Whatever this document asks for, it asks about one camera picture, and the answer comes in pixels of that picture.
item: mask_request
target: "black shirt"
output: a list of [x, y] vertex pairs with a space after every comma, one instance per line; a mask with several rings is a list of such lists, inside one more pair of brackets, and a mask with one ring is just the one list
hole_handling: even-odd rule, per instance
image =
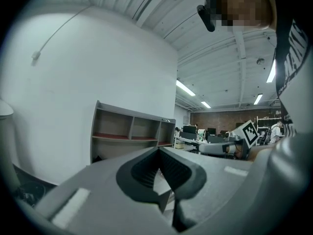
[[313, 131], [313, 50], [310, 0], [275, 0], [276, 90], [285, 136]]

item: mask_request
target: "ceiling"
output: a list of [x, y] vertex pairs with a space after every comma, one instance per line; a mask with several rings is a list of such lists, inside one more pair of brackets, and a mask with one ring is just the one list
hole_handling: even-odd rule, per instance
[[[92, 4], [134, 20], [152, 30], [179, 54], [178, 79], [192, 90], [177, 87], [176, 104], [192, 112], [278, 107], [275, 80], [266, 83], [276, 34], [273, 30], [232, 32], [217, 25], [206, 30], [196, 7], [204, 0], [34, 0], [37, 5]], [[257, 65], [259, 58], [264, 59]], [[258, 94], [260, 103], [253, 105]], [[212, 109], [201, 104], [206, 101]]]

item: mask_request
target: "floor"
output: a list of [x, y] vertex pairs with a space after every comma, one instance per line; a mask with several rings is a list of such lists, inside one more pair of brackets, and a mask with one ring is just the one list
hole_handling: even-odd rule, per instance
[[14, 167], [21, 186], [14, 196], [27, 202], [30, 206], [35, 206], [55, 185], [37, 179], [23, 170]]

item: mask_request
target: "red brick wall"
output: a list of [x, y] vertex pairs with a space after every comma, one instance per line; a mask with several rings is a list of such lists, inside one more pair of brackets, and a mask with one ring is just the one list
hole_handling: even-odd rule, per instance
[[232, 131], [236, 128], [236, 123], [243, 123], [245, 121], [252, 120], [256, 117], [264, 118], [274, 115], [271, 109], [264, 110], [249, 110], [249, 111], [237, 111], [237, 112], [205, 112], [205, 113], [191, 113], [190, 124], [198, 124], [199, 129], [216, 128], [216, 134], [219, 134], [221, 130]]

